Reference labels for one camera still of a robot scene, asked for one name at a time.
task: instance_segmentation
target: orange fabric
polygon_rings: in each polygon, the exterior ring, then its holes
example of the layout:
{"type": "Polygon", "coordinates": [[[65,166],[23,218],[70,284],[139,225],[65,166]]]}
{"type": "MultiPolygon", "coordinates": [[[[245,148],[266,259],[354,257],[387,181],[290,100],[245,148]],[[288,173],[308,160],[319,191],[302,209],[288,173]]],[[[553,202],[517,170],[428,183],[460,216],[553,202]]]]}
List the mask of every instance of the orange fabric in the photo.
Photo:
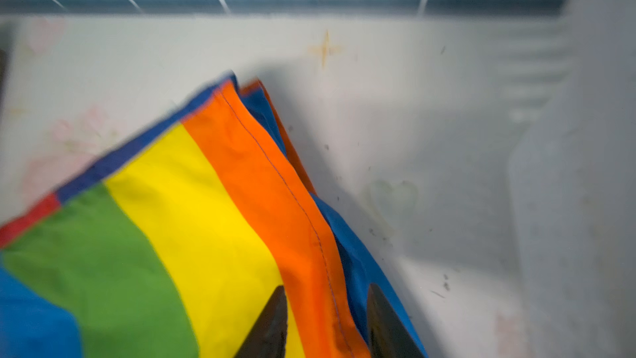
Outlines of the orange fabric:
{"type": "Polygon", "coordinates": [[[255,80],[254,82],[250,83],[248,86],[242,88],[240,91],[240,95],[247,96],[257,88],[263,89],[263,92],[265,93],[265,98],[267,98],[267,102],[270,103],[270,107],[272,108],[272,112],[274,113],[274,118],[276,118],[276,125],[278,125],[279,132],[281,133],[282,142],[283,144],[285,144],[285,150],[287,151],[287,160],[291,163],[291,165],[296,170],[298,177],[300,177],[300,180],[303,182],[303,184],[305,184],[305,188],[307,188],[307,191],[316,195],[316,190],[314,189],[314,185],[312,184],[311,179],[309,179],[309,176],[307,175],[307,172],[305,171],[305,168],[303,167],[303,163],[300,162],[300,156],[298,156],[296,149],[294,148],[293,144],[291,144],[290,136],[288,136],[287,131],[285,130],[285,126],[282,124],[281,118],[278,116],[278,113],[276,112],[276,108],[274,108],[274,104],[272,103],[272,99],[270,98],[270,95],[267,93],[267,90],[265,89],[265,86],[263,85],[263,83],[258,79],[255,80]]]}
{"type": "Polygon", "coordinates": [[[331,229],[267,131],[227,83],[182,122],[278,265],[306,358],[369,358],[331,229]]]}

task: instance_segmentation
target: stitched seam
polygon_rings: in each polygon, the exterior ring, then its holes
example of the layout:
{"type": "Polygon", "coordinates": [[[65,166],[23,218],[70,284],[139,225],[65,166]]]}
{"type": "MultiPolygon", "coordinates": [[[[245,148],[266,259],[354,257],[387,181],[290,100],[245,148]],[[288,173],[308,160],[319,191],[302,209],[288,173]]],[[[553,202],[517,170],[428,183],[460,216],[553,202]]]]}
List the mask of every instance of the stitched seam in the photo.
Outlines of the stitched seam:
{"type": "Polygon", "coordinates": [[[296,198],[296,195],[294,195],[294,192],[291,191],[290,186],[287,184],[287,182],[285,181],[285,179],[282,177],[281,172],[276,168],[276,166],[274,165],[274,163],[272,163],[272,160],[269,158],[269,156],[267,156],[265,150],[263,149],[263,147],[261,147],[261,144],[258,142],[258,140],[256,139],[256,137],[254,137],[254,135],[252,134],[251,131],[249,131],[245,125],[243,124],[243,122],[240,120],[239,116],[236,114],[236,111],[234,111],[234,108],[232,107],[232,105],[230,104],[230,102],[225,98],[225,95],[223,94],[223,92],[221,91],[221,97],[223,97],[223,99],[225,100],[225,103],[228,105],[228,107],[232,110],[232,113],[234,114],[234,117],[237,119],[237,121],[239,121],[239,123],[241,124],[241,126],[243,126],[243,129],[245,131],[247,131],[247,133],[252,137],[252,139],[254,140],[254,142],[256,142],[256,145],[258,145],[258,147],[261,149],[261,152],[263,153],[263,155],[265,155],[265,159],[267,159],[267,162],[269,162],[272,165],[272,168],[274,168],[274,170],[276,171],[276,173],[279,175],[279,177],[281,178],[283,184],[285,184],[285,187],[287,187],[287,190],[290,192],[291,196],[294,198],[294,201],[296,201],[296,204],[298,205],[298,207],[300,208],[300,210],[303,211],[303,213],[305,214],[305,217],[307,218],[307,221],[309,221],[309,225],[312,228],[312,231],[314,232],[314,235],[316,235],[316,239],[318,239],[318,247],[320,248],[320,254],[322,256],[322,263],[324,265],[324,271],[327,274],[327,282],[329,283],[329,291],[331,293],[331,301],[333,301],[333,307],[336,310],[336,317],[338,318],[338,327],[340,329],[340,334],[342,334],[342,338],[345,341],[346,347],[349,350],[349,354],[351,354],[352,357],[355,358],[354,352],[351,349],[351,346],[349,345],[349,342],[346,340],[346,336],[345,336],[345,331],[342,329],[342,322],[340,320],[340,312],[338,311],[338,305],[336,304],[336,295],[333,292],[333,286],[331,286],[331,277],[329,275],[329,269],[327,267],[327,259],[324,257],[324,251],[322,250],[322,242],[320,241],[320,236],[318,236],[318,232],[316,231],[316,229],[314,228],[314,223],[312,223],[312,220],[309,218],[309,215],[307,214],[307,212],[305,211],[305,208],[303,208],[303,206],[300,204],[300,202],[298,202],[298,199],[296,198]]]}

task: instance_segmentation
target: green fabric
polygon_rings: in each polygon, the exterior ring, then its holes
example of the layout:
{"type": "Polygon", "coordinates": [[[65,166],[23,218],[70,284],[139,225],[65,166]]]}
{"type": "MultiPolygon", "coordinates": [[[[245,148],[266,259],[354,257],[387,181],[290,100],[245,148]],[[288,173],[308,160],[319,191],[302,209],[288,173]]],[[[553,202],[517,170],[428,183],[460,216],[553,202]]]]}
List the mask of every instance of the green fabric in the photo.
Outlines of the green fabric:
{"type": "Polygon", "coordinates": [[[79,324],[85,357],[198,356],[172,279],[99,184],[3,251],[5,268],[79,324]]]}

